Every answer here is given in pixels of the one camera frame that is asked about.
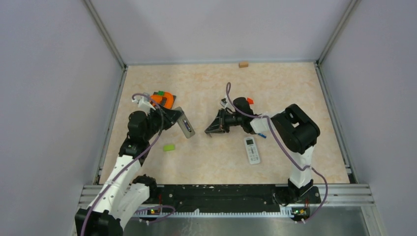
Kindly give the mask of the battery purple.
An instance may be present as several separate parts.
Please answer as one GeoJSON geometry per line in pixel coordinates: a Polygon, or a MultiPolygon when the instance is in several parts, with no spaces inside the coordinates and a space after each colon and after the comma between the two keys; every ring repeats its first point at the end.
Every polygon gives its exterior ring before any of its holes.
{"type": "Polygon", "coordinates": [[[187,131],[189,131],[189,132],[190,132],[191,128],[190,128],[190,126],[189,126],[189,124],[188,124],[188,121],[184,119],[184,120],[183,120],[183,123],[184,123],[184,126],[185,126],[185,128],[187,129],[187,131]]]}

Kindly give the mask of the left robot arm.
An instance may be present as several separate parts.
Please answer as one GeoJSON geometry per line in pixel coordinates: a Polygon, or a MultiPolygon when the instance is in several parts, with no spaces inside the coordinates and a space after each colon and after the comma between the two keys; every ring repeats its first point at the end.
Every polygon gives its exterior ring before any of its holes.
{"type": "Polygon", "coordinates": [[[77,235],[121,236],[139,206],[157,199],[152,178],[146,177],[144,183],[134,182],[133,178],[155,144],[150,140],[157,141],[163,130],[171,128],[183,116],[180,107],[173,110],[160,107],[129,115],[128,132],[112,172],[88,207],[75,214],[77,235]]]}

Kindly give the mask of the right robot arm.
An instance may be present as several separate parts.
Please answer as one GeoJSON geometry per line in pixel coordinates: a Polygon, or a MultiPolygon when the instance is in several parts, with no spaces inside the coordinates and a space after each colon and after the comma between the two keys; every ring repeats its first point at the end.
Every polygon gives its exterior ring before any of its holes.
{"type": "Polygon", "coordinates": [[[233,126],[240,126],[244,132],[253,135],[276,130],[279,146],[284,148],[292,163],[288,179],[289,198],[295,203],[306,199],[313,186],[310,166],[312,152],[321,133],[318,125],[298,104],[291,104],[272,117],[255,114],[250,107],[253,101],[249,98],[238,97],[232,103],[224,98],[221,104],[223,107],[205,133],[228,133],[233,126]]]}

